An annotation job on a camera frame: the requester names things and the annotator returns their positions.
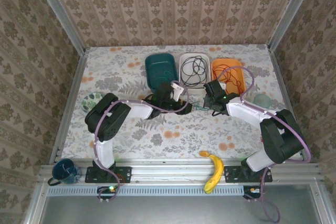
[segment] green bowl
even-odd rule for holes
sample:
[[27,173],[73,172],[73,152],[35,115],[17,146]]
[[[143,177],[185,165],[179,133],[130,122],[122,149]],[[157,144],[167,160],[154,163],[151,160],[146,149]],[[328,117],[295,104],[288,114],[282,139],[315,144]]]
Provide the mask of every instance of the green bowl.
[[91,93],[83,98],[81,108],[85,113],[89,113],[97,103],[103,98],[101,93]]
[[272,105],[272,100],[269,96],[265,94],[258,94],[254,98],[253,103],[265,109],[268,109]]

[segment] floral tablecloth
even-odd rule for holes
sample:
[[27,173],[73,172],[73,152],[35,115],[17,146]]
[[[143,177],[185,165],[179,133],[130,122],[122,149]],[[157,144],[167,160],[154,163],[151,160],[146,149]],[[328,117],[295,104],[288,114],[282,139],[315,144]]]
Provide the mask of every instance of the floral tablecloth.
[[[246,95],[271,97],[271,109],[285,107],[266,45],[141,46],[91,48],[71,118],[62,157],[94,158],[93,138],[84,122],[82,99],[92,92],[112,92],[119,99],[143,99],[151,93],[146,82],[145,58],[168,52],[179,62],[186,52],[216,58],[235,58],[255,75],[255,86]],[[244,73],[246,85],[251,77]],[[191,101],[203,105],[203,96]],[[161,114],[152,120],[126,119],[113,138],[116,158],[198,158],[200,150],[222,158],[244,158],[262,147],[260,129],[230,116],[211,116],[194,110],[188,115]]]

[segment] metal frame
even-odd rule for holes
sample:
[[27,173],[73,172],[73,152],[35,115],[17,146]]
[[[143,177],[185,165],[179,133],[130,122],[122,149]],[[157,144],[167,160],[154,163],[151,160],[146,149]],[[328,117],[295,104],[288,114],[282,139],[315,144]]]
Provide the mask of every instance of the metal frame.
[[[91,159],[74,159],[80,167],[82,174],[85,175],[88,166],[91,166]],[[237,165],[237,159],[224,159],[225,165]],[[204,181],[213,173],[213,164],[204,159],[133,159],[121,160],[118,165],[132,166],[132,182],[123,187],[132,188],[139,186],[148,189],[157,186],[203,186]],[[38,184],[32,196],[31,204],[25,219],[25,224],[39,223],[43,214],[43,209],[47,197],[49,186],[46,181],[51,176],[52,165],[43,165],[41,167]],[[316,204],[318,215],[324,224],[335,223],[334,212],[331,207],[325,186],[322,183],[323,176],[319,172],[318,164],[293,164],[285,163],[277,165],[271,169],[274,181],[266,183],[267,186],[277,185],[309,185],[312,191],[313,199]],[[85,184],[84,177],[76,187],[92,187],[111,184]],[[225,183],[222,177],[218,183],[219,187],[230,187],[232,184]],[[234,185],[247,185],[246,183],[236,183]]]
[[[287,93],[287,89],[286,89],[285,83],[283,81],[282,74],[281,74],[281,71],[280,71],[275,53],[273,51],[270,51],[269,55],[271,57],[271,61],[272,61],[272,64],[273,64],[275,75],[278,79],[280,91],[281,91],[283,100],[285,102],[285,106],[292,113],[292,115],[294,116],[294,118],[296,120],[295,113],[294,113],[293,107],[290,103],[289,96],[288,96],[288,93]],[[306,160],[307,156],[308,156],[306,150],[302,150],[301,154],[302,154],[303,160]]]
[[268,46],[271,51],[275,51],[277,46],[279,45],[283,35],[285,34],[287,28],[289,27],[290,23],[292,22],[295,14],[297,13],[299,7],[301,6],[303,0],[290,0],[286,10],[275,29],[271,40],[268,43]]
[[68,97],[68,100],[67,100],[67,103],[64,109],[63,117],[59,124],[57,136],[56,136],[55,143],[54,143],[54,148],[52,149],[52,153],[50,156],[50,160],[49,160],[50,164],[53,164],[55,162],[58,151],[60,150],[60,148],[63,147],[65,139],[67,137],[69,126],[70,126],[70,121],[71,121],[71,116],[75,108],[77,94],[78,94],[79,87],[80,87],[80,81],[82,79],[82,76],[85,70],[86,61],[87,61],[89,52],[90,50],[87,50],[85,54],[83,55],[83,57],[79,58],[74,80],[72,81],[71,89],[69,92],[69,97]]
[[[204,186],[139,186],[123,185],[118,190],[120,196],[243,196],[244,186],[229,185],[216,186],[207,194]],[[48,189],[48,197],[61,196],[98,196],[100,186],[55,186]]]
[[70,20],[68,14],[63,8],[60,0],[47,0],[47,1],[49,3],[49,6],[56,14],[58,20],[62,24],[63,29],[69,36],[69,39],[71,40],[73,46],[76,48],[78,54],[82,57],[85,52],[85,43],[78,35],[72,21]]

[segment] patterned wallpaper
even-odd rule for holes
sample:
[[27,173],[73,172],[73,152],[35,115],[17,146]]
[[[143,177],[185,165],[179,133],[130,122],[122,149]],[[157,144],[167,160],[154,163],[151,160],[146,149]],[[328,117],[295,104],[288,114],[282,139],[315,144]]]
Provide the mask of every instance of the patterned wallpaper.
[[87,47],[266,44],[290,0],[60,0]]
[[77,63],[46,0],[0,0],[0,223],[24,218]]
[[336,201],[336,0],[304,0],[276,56],[290,101]]

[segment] yellow banana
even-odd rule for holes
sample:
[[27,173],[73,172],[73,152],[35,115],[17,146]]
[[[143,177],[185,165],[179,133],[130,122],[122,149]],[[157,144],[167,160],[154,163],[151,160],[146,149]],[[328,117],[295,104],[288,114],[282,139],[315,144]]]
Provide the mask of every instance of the yellow banana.
[[220,178],[222,177],[224,171],[224,164],[219,157],[212,155],[209,152],[201,151],[199,154],[202,157],[209,157],[214,162],[215,165],[214,175],[207,181],[207,183],[204,186],[204,191],[207,194],[210,194],[213,191],[213,189],[215,189],[216,185],[220,181]]

